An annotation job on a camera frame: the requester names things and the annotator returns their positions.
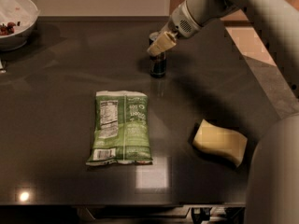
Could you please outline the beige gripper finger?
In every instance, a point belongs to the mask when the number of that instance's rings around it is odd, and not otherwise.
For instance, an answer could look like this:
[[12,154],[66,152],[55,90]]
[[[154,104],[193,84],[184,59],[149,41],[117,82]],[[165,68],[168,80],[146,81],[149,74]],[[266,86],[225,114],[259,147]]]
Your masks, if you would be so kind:
[[177,44],[177,34],[172,32],[154,32],[149,35],[149,48],[147,52],[155,57],[173,48]]

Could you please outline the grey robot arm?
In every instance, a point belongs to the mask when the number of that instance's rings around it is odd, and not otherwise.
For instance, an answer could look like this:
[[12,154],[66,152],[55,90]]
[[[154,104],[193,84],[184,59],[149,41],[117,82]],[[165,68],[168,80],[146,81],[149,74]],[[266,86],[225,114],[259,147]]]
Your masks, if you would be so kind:
[[[299,12],[285,0],[185,0],[148,48],[156,56],[214,19],[241,10],[275,63],[258,80],[272,102],[290,109],[299,97]],[[244,224],[299,224],[299,115],[289,112],[262,136],[249,168]]]

